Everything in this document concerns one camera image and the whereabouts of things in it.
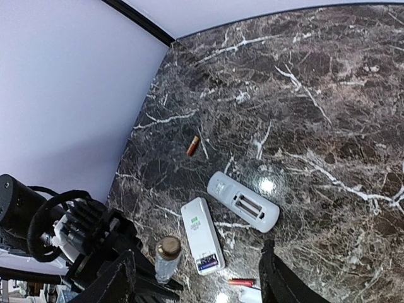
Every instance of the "black ceiling edge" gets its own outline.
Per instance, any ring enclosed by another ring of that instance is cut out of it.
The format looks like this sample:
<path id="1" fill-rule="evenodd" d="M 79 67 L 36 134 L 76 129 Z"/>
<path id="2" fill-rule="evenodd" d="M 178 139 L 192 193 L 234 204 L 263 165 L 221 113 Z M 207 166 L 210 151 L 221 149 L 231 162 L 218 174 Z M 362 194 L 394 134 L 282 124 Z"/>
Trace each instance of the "black ceiling edge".
<path id="1" fill-rule="evenodd" d="M 163 31 L 156 24 L 151 22 L 148 18 L 143 16 L 141 13 L 136 11 L 132 6 L 126 4 L 121 0 L 102 0 L 107 3 L 110 7 L 116 9 L 122 15 L 128 17 L 130 20 L 135 22 L 141 28 L 152 34 L 154 37 L 159 39 L 165 45 L 170 46 L 171 43 L 174 42 L 174 38 L 171 37 L 168 33 Z"/>

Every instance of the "white remote control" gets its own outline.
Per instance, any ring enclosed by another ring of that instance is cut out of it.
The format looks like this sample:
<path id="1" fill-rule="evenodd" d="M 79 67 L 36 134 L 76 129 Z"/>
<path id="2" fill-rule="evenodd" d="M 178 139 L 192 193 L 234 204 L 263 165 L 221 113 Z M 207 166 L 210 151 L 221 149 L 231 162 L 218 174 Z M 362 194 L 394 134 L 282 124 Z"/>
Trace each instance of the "white remote control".
<path id="1" fill-rule="evenodd" d="M 207 275 L 225 268 L 225 259 L 206 200 L 193 199 L 181 208 L 181 215 L 198 273 Z"/>
<path id="2" fill-rule="evenodd" d="M 223 172 L 215 172 L 208 193 L 262 233 L 269 232 L 279 217 L 279 207 Z"/>

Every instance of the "dark marble surface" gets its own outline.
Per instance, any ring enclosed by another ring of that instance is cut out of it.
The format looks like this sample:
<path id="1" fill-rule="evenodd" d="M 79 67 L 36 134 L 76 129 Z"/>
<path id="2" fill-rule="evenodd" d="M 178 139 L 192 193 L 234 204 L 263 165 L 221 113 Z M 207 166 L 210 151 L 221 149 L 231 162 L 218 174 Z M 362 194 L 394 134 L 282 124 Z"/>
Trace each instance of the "dark marble surface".
<path id="1" fill-rule="evenodd" d="M 402 302 L 404 9 L 344 6 L 209 30 L 168 52 L 136 121 L 110 204 L 154 257 L 183 240 L 183 302 L 237 302 L 264 239 L 330 302 Z M 186 150 L 201 136 L 193 157 Z M 281 208 L 264 235 L 206 186 L 221 170 Z M 225 270 L 199 276 L 180 217 L 207 199 Z"/>

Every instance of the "orange battery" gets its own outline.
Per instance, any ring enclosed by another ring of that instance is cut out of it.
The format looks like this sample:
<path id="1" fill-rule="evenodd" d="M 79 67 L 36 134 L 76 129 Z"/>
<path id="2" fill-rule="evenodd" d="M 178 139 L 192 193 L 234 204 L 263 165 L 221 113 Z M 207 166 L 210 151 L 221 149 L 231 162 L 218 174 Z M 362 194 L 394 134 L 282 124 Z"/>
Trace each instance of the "orange battery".
<path id="1" fill-rule="evenodd" d="M 199 137 L 195 136 L 194 139 L 191 142 L 191 145 L 189 145 L 189 148 L 187 150 L 187 156 L 192 156 L 195 152 L 196 147 L 198 146 L 199 143 Z"/>

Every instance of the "small glass jar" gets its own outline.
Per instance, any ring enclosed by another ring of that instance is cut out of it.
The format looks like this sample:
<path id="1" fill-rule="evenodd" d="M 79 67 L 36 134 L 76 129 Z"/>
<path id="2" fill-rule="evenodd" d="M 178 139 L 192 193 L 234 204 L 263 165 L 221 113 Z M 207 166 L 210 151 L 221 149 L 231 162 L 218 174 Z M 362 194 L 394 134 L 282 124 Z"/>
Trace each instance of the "small glass jar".
<path id="1" fill-rule="evenodd" d="M 160 284 L 167 284 L 181 259 L 181 242 L 178 238 L 168 236 L 156 245 L 156 280 Z"/>

